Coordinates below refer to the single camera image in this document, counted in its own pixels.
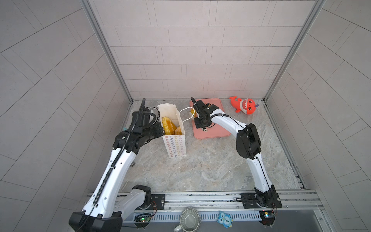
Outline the spiral twisted bread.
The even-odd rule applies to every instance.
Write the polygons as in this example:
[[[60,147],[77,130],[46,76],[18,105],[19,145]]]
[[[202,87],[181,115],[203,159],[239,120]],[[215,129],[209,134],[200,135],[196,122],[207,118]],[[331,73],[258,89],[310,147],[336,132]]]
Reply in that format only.
[[[163,117],[161,119],[161,122],[163,125],[165,135],[175,135],[177,127],[169,117]]]

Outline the small bread roll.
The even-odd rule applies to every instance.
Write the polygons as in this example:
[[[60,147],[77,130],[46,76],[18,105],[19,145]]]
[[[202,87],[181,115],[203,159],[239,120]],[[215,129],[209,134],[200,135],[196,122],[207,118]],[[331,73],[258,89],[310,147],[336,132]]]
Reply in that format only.
[[[176,130],[174,131],[174,135],[183,135],[181,127],[177,127]]]

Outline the white printed paper bag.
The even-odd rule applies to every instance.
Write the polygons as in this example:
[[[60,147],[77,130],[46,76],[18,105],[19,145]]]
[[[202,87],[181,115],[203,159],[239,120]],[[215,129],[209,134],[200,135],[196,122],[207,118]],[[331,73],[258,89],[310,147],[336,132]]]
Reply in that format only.
[[[169,117],[176,127],[181,127],[183,133],[183,135],[165,135],[164,133],[162,136],[169,158],[186,156],[184,123],[193,118],[190,114],[190,109],[193,107],[190,106],[180,111],[175,104],[170,103],[163,103],[157,107],[160,111],[160,122],[163,117]]]

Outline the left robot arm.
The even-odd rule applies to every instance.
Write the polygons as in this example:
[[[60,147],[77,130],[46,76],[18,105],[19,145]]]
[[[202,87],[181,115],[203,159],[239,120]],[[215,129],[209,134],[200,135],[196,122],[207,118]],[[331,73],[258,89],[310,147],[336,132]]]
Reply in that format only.
[[[108,165],[93,195],[80,212],[72,213],[69,226],[75,232],[119,232],[123,220],[135,209],[151,205],[151,189],[136,185],[115,209],[119,190],[139,149],[163,134],[160,111],[142,103],[133,112],[130,127],[115,137]]]

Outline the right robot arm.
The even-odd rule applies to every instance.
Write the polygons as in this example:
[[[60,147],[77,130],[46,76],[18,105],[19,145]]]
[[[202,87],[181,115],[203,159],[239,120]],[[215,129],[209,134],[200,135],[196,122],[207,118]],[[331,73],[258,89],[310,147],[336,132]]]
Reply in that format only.
[[[261,155],[261,140],[256,126],[253,123],[245,124],[232,118],[213,104],[205,104],[202,100],[191,98],[197,115],[194,118],[197,129],[205,131],[217,124],[236,138],[236,151],[244,159],[255,183],[255,193],[242,193],[236,201],[243,203],[244,208],[272,208],[282,207],[279,195],[270,181],[263,164]]]

